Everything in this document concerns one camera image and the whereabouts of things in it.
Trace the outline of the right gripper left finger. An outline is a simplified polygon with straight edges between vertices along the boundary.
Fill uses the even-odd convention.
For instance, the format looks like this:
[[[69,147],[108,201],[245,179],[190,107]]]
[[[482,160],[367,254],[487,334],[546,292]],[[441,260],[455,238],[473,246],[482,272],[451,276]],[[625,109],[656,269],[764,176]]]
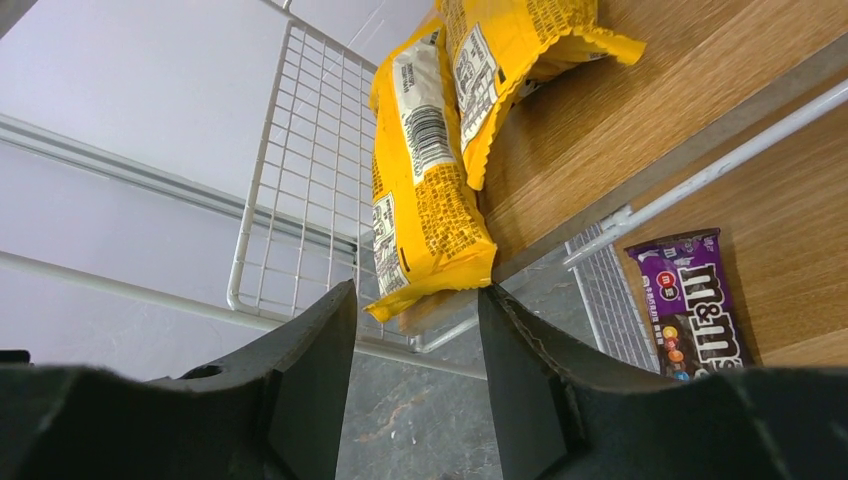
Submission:
[[[357,326],[352,281],[179,378],[1,370],[5,479],[331,479]]]

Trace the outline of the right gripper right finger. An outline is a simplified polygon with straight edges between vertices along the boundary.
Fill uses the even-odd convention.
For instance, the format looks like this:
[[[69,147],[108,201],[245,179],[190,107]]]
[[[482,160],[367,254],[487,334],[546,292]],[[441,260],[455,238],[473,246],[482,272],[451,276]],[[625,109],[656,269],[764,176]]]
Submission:
[[[847,372],[678,381],[581,342],[499,285],[478,315],[507,479],[843,479]]]

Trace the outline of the yellow candy bag top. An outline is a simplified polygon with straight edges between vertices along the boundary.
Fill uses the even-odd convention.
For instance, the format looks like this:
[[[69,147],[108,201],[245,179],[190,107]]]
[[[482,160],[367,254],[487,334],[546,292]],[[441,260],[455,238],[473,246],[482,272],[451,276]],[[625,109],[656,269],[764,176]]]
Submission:
[[[496,256],[459,150],[459,115],[447,28],[431,18],[378,67],[369,106],[374,261],[387,322],[420,299],[491,282]]]

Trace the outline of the yellow candy bag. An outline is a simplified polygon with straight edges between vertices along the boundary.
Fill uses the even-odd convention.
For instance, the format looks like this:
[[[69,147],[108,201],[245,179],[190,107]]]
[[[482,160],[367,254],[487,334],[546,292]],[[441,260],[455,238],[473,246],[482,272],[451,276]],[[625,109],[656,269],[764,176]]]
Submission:
[[[584,63],[633,65],[644,42],[599,23],[596,1],[438,1],[458,98],[460,147],[470,188],[480,191],[488,157],[512,107]]]
[[[459,115],[447,28],[431,18],[378,67],[369,106],[374,261],[387,322],[420,299],[491,282],[496,256],[459,150]]]

